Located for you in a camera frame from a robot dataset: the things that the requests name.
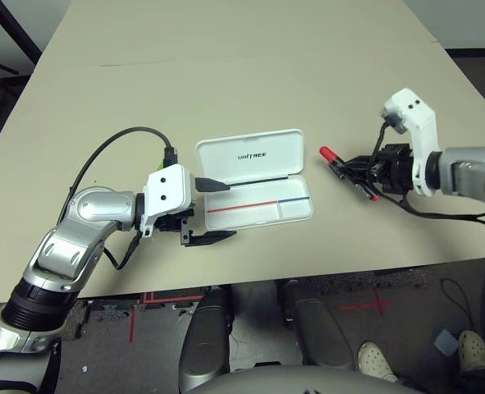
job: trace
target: blue object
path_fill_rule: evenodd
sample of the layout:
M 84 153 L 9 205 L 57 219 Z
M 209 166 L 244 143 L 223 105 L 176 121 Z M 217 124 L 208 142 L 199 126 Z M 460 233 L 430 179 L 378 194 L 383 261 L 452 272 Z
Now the blue object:
M 433 345 L 446 357 L 456 353 L 459 348 L 459 342 L 445 329 L 437 336 Z

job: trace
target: white wall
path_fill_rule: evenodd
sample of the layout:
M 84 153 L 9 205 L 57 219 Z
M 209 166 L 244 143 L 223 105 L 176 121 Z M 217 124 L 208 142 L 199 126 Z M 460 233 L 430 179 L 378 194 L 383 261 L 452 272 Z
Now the white wall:
M 445 48 L 485 48 L 485 0 L 404 0 Z
M 42 50 L 71 3 L 71 0 L 3 1 Z M 404 1 L 444 47 L 485 48 L 485 0 Z M 30 74 L 34 68 L 1 26 L 0 62 L 22 75 Z
M 43 51 L 71 4 L 71 0 L 3 0 L 3 3 Z M 14 44 L 1 26 L 0 63 L 18 70 L 22 75 L 29 75 L 34 69 L 34 64 Z M 10 74 L 0 71 L 0 76 L 10 76 Z

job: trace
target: beige tabletop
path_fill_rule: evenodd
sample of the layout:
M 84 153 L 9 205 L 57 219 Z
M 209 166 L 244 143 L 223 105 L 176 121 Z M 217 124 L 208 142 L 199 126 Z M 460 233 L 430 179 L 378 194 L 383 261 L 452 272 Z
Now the beige tabletop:
M 485 145 L 485 101 L 400 0 L 73 0 L 0 135 L 0 301 L 67 188 L 107 137 L 151 126 L 199 175 L 203 139 L 300 128 L 308 221 L 258 227 L 184 248 L 144 240 L 121 272 L 105 257 L 83 296 L 344 273 L 485 256 L 485 227 L 413 217 L 370 203 L 318 155 L 371 152 L 388 97 L 413 89 L 437 112 L 442 148 Z M 387 142 L 409 142 L 387 132 Z M 161 160 L 149 135 L 117 141 L 83 186 L 140 191 Z M 477 213 L 468 199 L 413 196 L 416 208 Z M 203 229 L 203 200 L 192 225 Z M 108 248 L 121 258 L 133 234 Z

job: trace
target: person's foot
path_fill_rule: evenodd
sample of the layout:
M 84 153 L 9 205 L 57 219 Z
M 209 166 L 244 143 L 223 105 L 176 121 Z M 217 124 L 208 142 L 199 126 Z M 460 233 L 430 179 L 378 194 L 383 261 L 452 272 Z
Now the person's foot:
M 397 382 L 397 376 L 391 371 L 387 359 L 384 357 L 381 349 L 373 342 L 365 342 L 361 345 L 357 354 L 357 364 L 359 371 L 368 376 L 387 380 L 388 382 Z
M 465 330 L 459 335 L 460 372 L 485 369 L 485 342 L 474 331 Z

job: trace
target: open case lid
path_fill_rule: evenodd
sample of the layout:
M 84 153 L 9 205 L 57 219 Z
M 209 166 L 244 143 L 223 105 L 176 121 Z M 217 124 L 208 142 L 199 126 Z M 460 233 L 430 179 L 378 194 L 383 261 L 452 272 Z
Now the open case lid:
M 227 184 L 288 176 L 304 166 L 299 129 L 203 140 L 195 149 L 202 176 Z

